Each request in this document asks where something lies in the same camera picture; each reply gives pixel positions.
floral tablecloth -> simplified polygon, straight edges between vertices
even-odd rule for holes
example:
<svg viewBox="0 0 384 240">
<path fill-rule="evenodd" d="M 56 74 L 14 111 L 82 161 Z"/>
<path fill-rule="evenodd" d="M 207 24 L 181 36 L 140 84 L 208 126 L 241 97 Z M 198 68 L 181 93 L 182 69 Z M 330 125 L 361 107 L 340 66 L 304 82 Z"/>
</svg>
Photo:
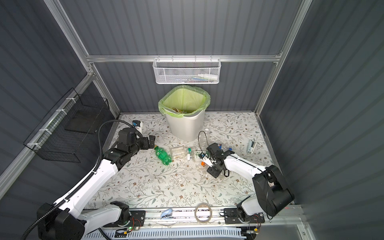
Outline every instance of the floral tablecloth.
<svg viewBox="0 0 384 240">
<path fill-rule="evenodd" d="M 198 146 L 197 140 L 185 142 L 170 132 L 166 118 L 161 114 L 126 114 L 127 122 L 140 120 L 143 135 L 155 135 L 155 144 L 168 153 L 175 146 Z M 210 142 L 231 146 L 243 158 L 259 165 L 269 166 L 271 157 L 253 113 L 206 113 L 204 126 L 210 129 Z M 119 124 L 118 131 L 126 126 Z M 256 148 L 248 154 L 248 142 L 253 139 Z M 253 183 L 237 173 L 213 178 L 207 166 L 200 162 L 176 159 L 169 166 L 157 159 L 153 149 L 140 151 L 88 202 L 86 208 L 98 209 L 112 201 L 121 201 L 131 208 L 195 207 L 205 202 L 211 206 L 233 206 L 255 194 Z"/>
</svg>

wire basket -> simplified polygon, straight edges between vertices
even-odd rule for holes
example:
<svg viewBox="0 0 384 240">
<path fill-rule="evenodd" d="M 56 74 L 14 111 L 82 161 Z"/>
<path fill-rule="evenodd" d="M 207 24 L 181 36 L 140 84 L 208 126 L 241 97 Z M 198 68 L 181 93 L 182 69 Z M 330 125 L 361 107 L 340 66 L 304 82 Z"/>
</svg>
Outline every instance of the wire basket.
<svg viewBox="0 0 384 240">
<path fill-rule="evenodd" d="M 217 84 L 221 62 L 217 61 L 153 61 L 156 83 L 159 84 Z"/>
<path fill-rule="evenodd" d="M 98 128 L 110 120 L 105 98 L 76 95 L 53 119 L 36 142 L 24 142 L 44 160 L 78 162 L 98 150 Z"/>
</svg>

white trash can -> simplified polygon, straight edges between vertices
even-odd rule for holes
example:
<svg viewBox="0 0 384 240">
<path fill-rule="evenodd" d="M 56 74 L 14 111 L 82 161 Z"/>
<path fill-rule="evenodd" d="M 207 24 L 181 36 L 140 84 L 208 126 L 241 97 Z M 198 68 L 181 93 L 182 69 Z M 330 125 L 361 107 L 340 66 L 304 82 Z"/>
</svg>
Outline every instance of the white trash can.
<svg viewBox="0 0 384 240">
<path fill-rule="evenodd" d="M 190 142 L 203 129 L 204 113 L 210 99 L 202 88 L 179 85 L 159 101 L 159 111 L 166 116 L 171 133 Z"/>
</svg>

corrugated wall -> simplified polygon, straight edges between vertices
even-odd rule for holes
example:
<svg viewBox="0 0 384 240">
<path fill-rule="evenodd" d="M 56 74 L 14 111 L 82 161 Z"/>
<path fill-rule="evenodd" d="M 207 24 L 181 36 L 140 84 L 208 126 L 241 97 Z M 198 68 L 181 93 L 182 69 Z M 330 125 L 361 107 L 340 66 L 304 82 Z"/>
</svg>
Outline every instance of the corrugated wall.
<svg viewBox="0 0 384 240">
<path fill-rule="evenodd" d="M 274 55 L 300 0 L 62 0 L 90 55 Z M 122 112 L 157 111 L 175 85 L 149 63 L 95 63 Z M 272 63 L 223 63 L 220 83 L 200 85 L 208 110 L 254 110 Z"/>
<path fill-rule="evenodd" d="M 95 63 L 122 112 L 158 111 L 175 84 L 156 84 L 151 63 Z M 274 63 L 222 63 L 219 84 L 197 84 L 211 96 L 208 111 L 254 110 Z"/>
<path fill-rule="evenodd" d="M 86 71 L 42 0 L 0 1 L 0 36 L 2 173 L 30 132 Z M 85 94 L 100 96 L 94 84 Z M 103 139 L 109 129 L 104 131 Z M 0 200 L 0 238 L 19 239 L 42 203 L 52 203 L 89 172 L 95 148 L 95 155 L 81 164 L 34 157 Z M 37 231 L 28 239 L 38 239 Z"/>
<path fill-rule="evenodd" d="M 383 11 L 314 1 L 261 114 L 318 240 L 383 239 Z"/>
</svg>

green trash bag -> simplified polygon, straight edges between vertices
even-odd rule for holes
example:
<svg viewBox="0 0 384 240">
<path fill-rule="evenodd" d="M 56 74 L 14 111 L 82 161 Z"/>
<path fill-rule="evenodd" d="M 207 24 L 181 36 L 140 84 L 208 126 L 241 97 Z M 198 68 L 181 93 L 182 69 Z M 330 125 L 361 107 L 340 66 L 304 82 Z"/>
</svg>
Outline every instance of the green trash bag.
<svg viewBox="0 0 384 240">
<path fill-rule="evenodd" d="M 159 111 L 162 114 L 182 118 L 205 110 L 210 103 L 211 96 L 202 88 L 179 85 L 160 99 Z"/>
</svg>

